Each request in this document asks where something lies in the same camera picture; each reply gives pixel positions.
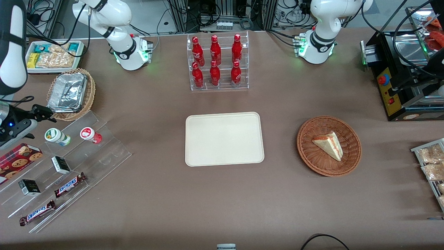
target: clear acrylic display stand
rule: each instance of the clear acrylic display stand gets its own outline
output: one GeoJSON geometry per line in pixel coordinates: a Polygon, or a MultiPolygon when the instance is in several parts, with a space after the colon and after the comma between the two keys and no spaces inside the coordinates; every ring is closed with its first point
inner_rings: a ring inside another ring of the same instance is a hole
{"type": "Polygon", "coordinates": [[[19,227],[21,217],[27,216],[48,204],[50,200],[54,200],[56,210],[49,211],[22,227],[29,233],[38,233],[131,156],[123,143],[113,136],[105,124],[106,122],[100,117],[89,111],[62,130],[63,133],[71,136],[70,144],[61,146],[52,142],[44,143],[40,146],[44,157],[37,164],[25,169],[26,172],[23,171],[24,173],[18,178],[10,180],[11,183],[8,183],[7,186],[2,187],[0,193],[1,206],[7,213],[8,218],[17,221],[17,227],[19,227]],[[80,131],[84,127],[92,127],[102,135],[102,141],[99,144],[93,144],[80,138],[80,131]],[[71,169],[69,174],[63,175],[56,172],[51,161],[51,158],[55,155],[65,158],[71,169]],[[87,179],[80,182],[68,193],[56,198],[54,191],[81,172],[85,174],[87,179]],[[23,195],[18,185],[18,181],[21,179],[35,180],[41,194],[35,197],[23,195]]]}
{"type": "Polygon", "coordinates": [[[210,68],[211,68],[211,37],[208,34],[200,33],[194,35],[188,35],[187,37],[187,54],[188,54],[188,69],[190,71],[190,85],[191,90],[236,90],[236,89],[248,89],[249,84],[249,41],[248,41],[248,32],[221,32],[217,33],[219,44],[221,45],[222,52],[222,64],[219,65],[219,69],[221,71],[221,82],[218,87],[215,87],[211,84],[210,77],[210,68]],[[233,68],[233,62],[231,60],[231,47],[234,42],[234,35],[241,35],[241,43],[242,43],[242,59],[240,61],[240,69],[242,70],[241,74],[241,83],[238,87],[233,87],[231,85],[231,69],[233,68]],[[191,38],[197,36],[199,38],[199,44],[203,49],[203,57],[205,59],[205,65],[201,67],[203,73],[203,88],[198,89],[193,81],[193,75],[191,74],[193,68],[191,64],[194,62],[193,58],[193,43],[191,42],[191,38]]]}

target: yellow control panel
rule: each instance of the yellow control panel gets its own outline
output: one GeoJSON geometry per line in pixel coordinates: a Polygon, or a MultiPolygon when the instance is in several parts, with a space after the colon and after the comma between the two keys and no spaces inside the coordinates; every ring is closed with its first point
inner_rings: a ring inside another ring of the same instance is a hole
{"type": "Polygon", "coordinates": [[[390,71],[386,68],[377,78],[379,90],[381,91],[382,100],[384,101],[385,110],[389,116],[396,113],[402,108],[401,101],[399,100],[398,94],[391,97],[389,96],[389,89],[392,88],[392,83],[390,82],[390,71]]]}

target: yogurt bottle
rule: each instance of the yogurt bottle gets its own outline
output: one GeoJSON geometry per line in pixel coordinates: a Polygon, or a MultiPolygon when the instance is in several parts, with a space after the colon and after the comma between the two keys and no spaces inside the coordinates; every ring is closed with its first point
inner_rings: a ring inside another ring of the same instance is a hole
{"type": "Polygon", "coordinates": [[[96,133],[94,129],[90,127],[86,127],[82,129],[80,132],[80,137],[86,141],[90,141],[94,144],[99,144],[102,141],[102,135],[99,133],[96,133]]]}
{"type": "Polygon", "coordinates": [[[45,133],[45,139],[50,142],[58,143],[62,146],[66,146],[71,142],[71,136],[64,134],[62,131],[56,128],[48,129],[45,133]]]}

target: red bottle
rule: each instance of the red bottle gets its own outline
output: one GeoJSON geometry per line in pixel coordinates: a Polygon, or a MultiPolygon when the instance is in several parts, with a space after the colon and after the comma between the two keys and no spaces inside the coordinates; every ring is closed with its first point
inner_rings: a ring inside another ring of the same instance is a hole
{"type": "Polygon", "coordinates": [[[216,61],[217,65],[220,65],[222,63],[222,53],[221,53],[221,45],[219,45],[217,35],[211,36],[210,53],[211,53],[211,59],[216,61]]]}
{"type": "Polygon", "coordinates": [[[197,62],[193,62],[193,71],[191,71],[191,74],[193,75],[194,84],[196,85],[196,88],[201,89],[203,88],[203,75],[202,71],[199,69],[199,65],[197,62]]]}
{"type": "Polygon", "coordinates": [[[194,60],[199,64],[199,67],[203,67],[205,65],[205,59],[203,58],[203,49],[199,44],[199,39],[194,36],[193,41],[193,57],[194,60]]]}
{"type": "Polygon", "coordinates": [[[233,63],[236,60],[241,61],[242,59],[242,44],[241,44],[241,35],[236,34],[234,35],[234,43],[233,46],[231,47],[231,60],[233,61],[233,63]]]}
{"type": "Polygon", "coordinates": [[[241,83],[241,69],[239,68],[239,61],[233,63],[233,68],[231,69],[231,85],[233,87],[239,87],[241,83]]]}
{"type": "Polygon", "coordinates": [[[211,75],[211,84],[215,87],[219,86],[221,80],[221,71],[215,60],[211,61],[210,75],[211,75]]]}

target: brown tablecloth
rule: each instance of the brown tablecloth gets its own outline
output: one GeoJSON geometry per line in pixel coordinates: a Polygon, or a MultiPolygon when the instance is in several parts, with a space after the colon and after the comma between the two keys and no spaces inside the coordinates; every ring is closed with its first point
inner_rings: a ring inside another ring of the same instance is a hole
{"type": "MultiPolygon", "coordinates": [[[[410,152],[444,137],[443,122],[387,122],[361,65],[359,41],[373,32],[342,30],[321,65],[295,58],[266,32],[249,34],[250,89],[223,93],[190,91],[186,35],[161,37],[152,63],[133,72],[116,63],[105,40],[92,40],[82,63],[97,86],[92,110],[134,154],[38,234],[0,207],[0,249],[203,250],[230,242],[239,250],[299,249],[316,233],[355,250],[443,249],[444,222],[426,220],[441,215],[438,203],[410,152]],[[261,116],[262,163],[185,164],[189,115],[248,111],[261,116]],[[298,128],[318,115],[346,121],[360,137],[362,160],[350,175],[323,177],[301,161],[298,128]]],[[[54,77],[29,76],[17,98],[32,94],[46,104],[54,77]]],[[[37,138],[23,142],[43,143],[52,126],[39,123],[37,138]]]]}

